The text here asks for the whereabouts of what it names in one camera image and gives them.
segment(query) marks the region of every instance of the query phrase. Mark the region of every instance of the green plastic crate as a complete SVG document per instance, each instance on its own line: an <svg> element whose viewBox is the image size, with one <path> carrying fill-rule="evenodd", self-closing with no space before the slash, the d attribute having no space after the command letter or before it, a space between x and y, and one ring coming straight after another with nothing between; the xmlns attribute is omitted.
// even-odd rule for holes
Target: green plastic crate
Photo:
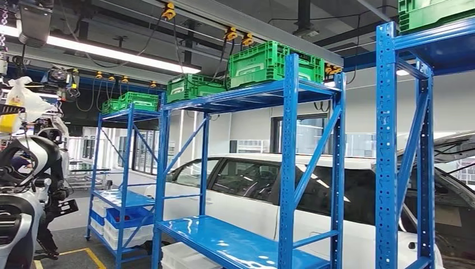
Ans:
<svg viewBox="0 0 475 269"><path fill-rule="evenodd" d="M402 34L437 27L475 15L475 0L399 0Z"/></svg>
<svg viewBox="0 0 475 269"><path fill-rule="evenodd" d="M129 91L119 97L120 109L130 107L134 104L135 109L156 111L159 104L159 97L155 94L143 94Z"/></svg>
<svg viewBox="0 0 475 269"><path fill-rule="evenodd" d="M324 80L325 63L322 59L279 42L268 41L230 56L228 61L230 87L283 79L285 56L292 53L299 55L300 78L315 82Z"/></svg>
<svg viewBox="0 0 475 269"><path fill-rule="evenodd" d="M120 110L120 100L109 99L103 103L102 113L108 114Z"/></svg>
<svg viewBox="0 0 475 269"><path fill-rule="evenodd" d="M223 80L213 80L212 77L193 74L183 74L171 79L166 89L168 103L226 91Z"/></svg>

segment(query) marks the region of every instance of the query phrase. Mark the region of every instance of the car window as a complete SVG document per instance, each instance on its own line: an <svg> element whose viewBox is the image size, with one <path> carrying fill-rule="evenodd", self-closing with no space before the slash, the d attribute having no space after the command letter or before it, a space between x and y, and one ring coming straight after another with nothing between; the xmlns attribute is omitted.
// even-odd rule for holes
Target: car window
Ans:
<svg viewBox="0 0 475 269"><path fill-rule="evenodd" d="M266 201L276 181L277 166L228 161L211 187L213 191Z"/></svg>
<svg viewBox="0 0 475 269"><path fill-rule="evenodd" d="M215 168L216 164L218 164L219 160L208 160L207 175L211 174L211 171ZM196 161L194 163L188 164L187 166L183 167L180 171L180 174L176 176L174 183L192 186L192 187L199 187L201 184L201 161Z"/></svg>
<svg viewBox="0 0 475 269"><path fill-rule="evenodd" d="M297 166L297 182L306 165ZM374 173L371 170L345 169L344 219L374 225ZM332 198L332 168L317 166L310 176L298 210L330 216Z"/></svg>

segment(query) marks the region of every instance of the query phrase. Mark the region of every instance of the white plastic bag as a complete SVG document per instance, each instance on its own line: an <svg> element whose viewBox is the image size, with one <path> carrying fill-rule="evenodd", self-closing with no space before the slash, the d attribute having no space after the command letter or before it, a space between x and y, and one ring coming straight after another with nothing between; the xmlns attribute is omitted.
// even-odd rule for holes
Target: white plastic bag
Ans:
<svg viewBox="0 0 475 269"><path fill-rule="evenodd" d="M26 113L22 117L27 122L34 122L43 113L54 108L54 105L44 101L38 94L25 87L32 80L30 77L20 77L8 83L13 88L7 94L7 105L22 106ZM15 133L20 129L21 121L18 115L4 115L0 117L0 132Z"/></svg>

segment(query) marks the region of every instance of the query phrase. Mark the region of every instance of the shelf upright post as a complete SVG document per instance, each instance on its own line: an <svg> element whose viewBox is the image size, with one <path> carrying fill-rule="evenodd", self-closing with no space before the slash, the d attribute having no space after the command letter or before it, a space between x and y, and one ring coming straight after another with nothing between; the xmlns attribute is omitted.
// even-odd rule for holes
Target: shelf upright post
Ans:
<svg viewBox="0 0 475 269"><path fill-rule="evenodd" d="M376 28L375 268L398 268L397 80L395 23Z"/></svg>
<svg viewBox="0 0 475 269"><path fill-rule="evenodd" d="M199 191L199 214L204 215L206 210L206 183L208 175L208 136L209 136L209 115L203 115L203 145L201 151L201 186Z"/></svg>
<svg viewBox="0 0 475 269"><path fill-rule="evenodd" d="M101 140L101 130L103 127L103 114L99 113L99 118L97 120L97 134L96 134L96 148L94 149L94 165L92 166L92 180L91 180L91 192L89 194L89 213L87 215L87 226L86 226L86 236L85 238L89 240L91 238L91 211L92 211L92 200L94 195L92 192L96 189L96 176L97 176L97 159L99 154L99 144Z"/></svg>
<svg viewBox="0 0 475 269"><path fill-rule="evenodd" d="M127 152L131 151L132 145L132 132L134 126L134 104L131 104L129 108L129 114L127 115L127 141L125 144L125 150ZM119 220L119 235L117 242L117 252L115 255L115 268L120 269L122 266L122 249L123 249L123 238L124 238L124 222L125 222L125 209L127 207L127 186L129 181L129 156L130 154L125 154L124 156L124 174L122 179L122 202L120 207L120 220Z"/></svg>
<svg viewBox="0 0 475 269"><path fill-rule="evenodd" d="M170 128L170 110L160 109L160 144L159 163L157 164L157 184L155 187L155 219L153 225L153 249L152 249L152 269L159 269L161 260L162 232L158 223L163 220L164 196L166 174L164 173L168 163L168 140Z"/></svg>
<svg viewBox="0 0 475 269"><path fill-rule="evenodd" d="M285 58L278 269L292 267L294 244L295 146L299 100L299 56Z"/></svg>
<svg viewBox="0 0 475 269"><path fill-rule="evenodd" d="M416 105L419 98L426 93L427 108L423 120L419 146L417 148L417 258L427 258L429 263L424 268L434 267L435 246L435 186L434 186L434 103L432 86L434 73L424 66L428 80L416 79Z"/></svg>
<svg viewBox="0 0 475 269"><path fill-rule="evenodd" d="M338 234L331 239L331 269L342 268L343 252L343 207L344 207L344 152L345 152L345 88L346 77L344 73L335 76L336 88L341 89L339 94L335 94L332 100L333 113L335 108L341 107L340 116L333 127L333 169L332 169L332 223L331 230L338 231Z"/></svg>

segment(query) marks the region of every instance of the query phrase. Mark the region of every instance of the white car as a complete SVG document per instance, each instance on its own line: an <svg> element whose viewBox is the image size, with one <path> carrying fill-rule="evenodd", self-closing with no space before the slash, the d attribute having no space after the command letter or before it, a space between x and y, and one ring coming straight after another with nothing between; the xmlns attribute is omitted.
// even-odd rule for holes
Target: white car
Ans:
<svg viewBox="0 0 475 269"><path fill-rule="evenodd" d="M467 157L470 139L435 141L436 161ZM297 155L296 178L300 180L311 156ZM221 154L208 158L206 215L229 222L261 236L278 239L280 154ZM343 267L374 268L375 264L375 160L345 158ZM294 241L325 233L330 227L332 157L322 156L295 211ZM167 175L166 195L199 193L201 161L191 161ZM417 173L413 170L399 222L398 268L417 257ZM454 177L435 170L437 268L475 268L475 193ZM155 195L155 186L146 194ZM165 201L164 219L198 214L199 197ZM303 246L302 251L329 259L329 239Z"/></svg>

